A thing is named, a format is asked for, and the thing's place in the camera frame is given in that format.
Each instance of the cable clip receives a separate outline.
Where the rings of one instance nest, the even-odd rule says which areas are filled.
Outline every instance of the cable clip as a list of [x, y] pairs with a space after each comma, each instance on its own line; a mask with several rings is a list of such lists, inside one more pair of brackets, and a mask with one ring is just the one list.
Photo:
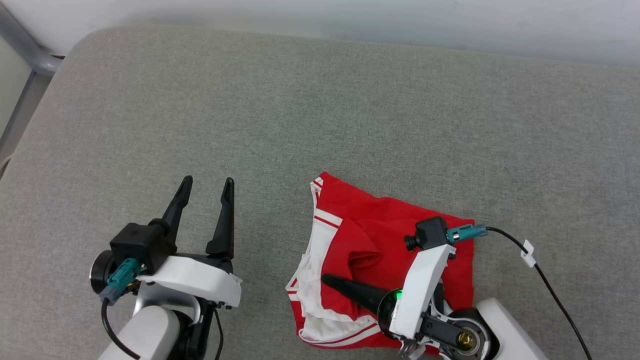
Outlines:
[[536, 260], [533, 258], [533, 245], [531, 245], [529, 240], [525, 240], [523, 246], [527, 249], [528, 254], [525, 254], [524, 251], [520, 251], [520, 257], [530, 268], [532, 268], [536, 264]]

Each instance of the white trim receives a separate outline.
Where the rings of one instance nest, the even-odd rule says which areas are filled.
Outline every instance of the white trim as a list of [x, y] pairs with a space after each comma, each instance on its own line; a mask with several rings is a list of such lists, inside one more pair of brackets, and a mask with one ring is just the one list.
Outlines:
[[322, 192], [322, 188], [314, 183], [310, 183], [311, 185], [311, 197], [314, 201], [314, 218], [316, 217], [316, 211], [318, 210], [318, 198], [320, 197], [320, 194]]
[[319, 218], [321, 218], [323, 220], [326, 220], [326, 221], [328, 221], [328, 222], [330, 222], [330, 223], [332, 223], [332, 224], [334, 224], [336, 226], [340, 226], [342, 224], [342, 219], [341, 218], [335, 216], [334, 214], [328, 213], [328, 212], [326, 212], [324, 210], [316, 209], [316, 212], [314, 214], [315, 214], [315, 216], [317, 216], [317, 217], [319, 217]]
[[334, 336], [331, 338], [323, 338], [321, 340], [312, 340], [313, 337], [309, 338], [309, 337], [305, 337], [303, 335], [303, 333], [305, 332], [305, 329], [307, 329], [306, 327], [302, 327], [300, 330], [298, 330], [298, 336], [300, 337], [300, 339], [302, 341], [304, 341], [305, 343], [309, 343], [309, 344], [313, 344], [313, 345], [322, 345], [325, 343], [334, 343], [336, 341], [342, 341], [342, 340], [346, 340], [347, 338], [354, 336], [356, 334], [358, 334], [359, 332], [363, 331], [364, 329], [375, 325], [376, 328], [378, 328], [378, 322], [373, 318], [373, 316], [371, 315], [363, 315], [360, 316], [359, 318], [357, 318], [355, 321], [353, 321], [352, 319], [348, 318], [348, 320], [329, 320], [326, 318], [318, 318], [316, 316], [310, 315], [307, 317], [307, 319], [305, 319], [305, 326], [307, 325], [307, 320], [320, 320], [323, 322], [323, 326], [327, 326], [326, 323], [324, 323], [325, 321], [329, 321], [330, 323], [332, 323], [333, 325], [329, 325], [327, 327], [327, 329], [334, 329], [336, 328], [336, 326], [338, 326], [340, 323], [344, 323], [344, 325], [359, 325], [355, 328], [353, 328], [350, 331], [347, 331], [343, 334], [340, 334], [338, 336]]
[[380, 327], [376, 324], [375, 326], [371, 327], [370, 329], [362, 331], [360, 334], [358, 334], [356, 336], [353, 336], [351, 338], [348, 338], [348, 339], [346, 339], [344, 341], [340, 341], [338, 343], [331, 343], [331, 344], [314, 343], [314, 345], [318, 346], [318, 347], [345, 347], [345, 346], [348, 346], [348, 345], [353, 345], [353, 344], [357, 343], [358, 341], [362, 341], [362, 340], [368, 338], [369, 336], [374, 336], [379, 332], [380, 332]]
[[285, 290], [287, 291], [298, 290], [298, 282], [296, 281], [297, 276], [298, 276], [298, 269], [296, 269], [296, 272], [293, 273], [291, 280], [289, 280], [289, 282], [287, 283], [287, 286], [285, 286]]

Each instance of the teal connector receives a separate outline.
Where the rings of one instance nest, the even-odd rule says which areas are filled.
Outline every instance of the teal connector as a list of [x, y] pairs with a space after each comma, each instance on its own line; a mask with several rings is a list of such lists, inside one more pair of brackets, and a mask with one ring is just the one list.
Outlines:
[[140, 266], [135, 259], [127, 258], [107, 280], [107, 286], [100, 292], [100, 301], [109, 300], [112, 306], [120, 298], [127, 286], [140, 274]]
[[452, 244], [484, 235], [487, 235], [484, 225], [473, 226], [471, 224], [467, 224], [461, 227], [447, 230], [447, 237], [449, 239], [449, 242], [451, 242]]

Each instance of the white wall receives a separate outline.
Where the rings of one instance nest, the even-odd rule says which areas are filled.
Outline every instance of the white wall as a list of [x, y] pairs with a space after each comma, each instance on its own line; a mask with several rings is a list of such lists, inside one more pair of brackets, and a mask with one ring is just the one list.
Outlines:
[[0, 37], [0, 135], [9, 122], [30, 74], [31, 67]]
[[0, 0], [53, 53], [139, 23], [640, 65], [638, 0]]

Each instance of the gray cushion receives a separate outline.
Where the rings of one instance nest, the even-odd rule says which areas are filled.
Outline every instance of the gray cushion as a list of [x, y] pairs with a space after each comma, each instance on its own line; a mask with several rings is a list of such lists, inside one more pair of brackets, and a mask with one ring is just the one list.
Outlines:
[[[323, 170], [374, 195], [475, 218], [536, 247], [594, 358], [637, 353], [640, 72], [391, 44], [120, 28], [63, 62], [0, 181], [0, 357], [93, 359], [109, 340], [87, 274], [128, 222], [194, 177], [179, 250], [204, 252], [236, 180], [239, 309], [224, 359], [395, 359], [296, 338], [284, 286]], [[497, 297], [550, 359], [571, 327], [520, 251], [477, 240]], [[133, 298], [110, 312], [119, 329]], [[217, 346], [212, 329], [208, 358]]]

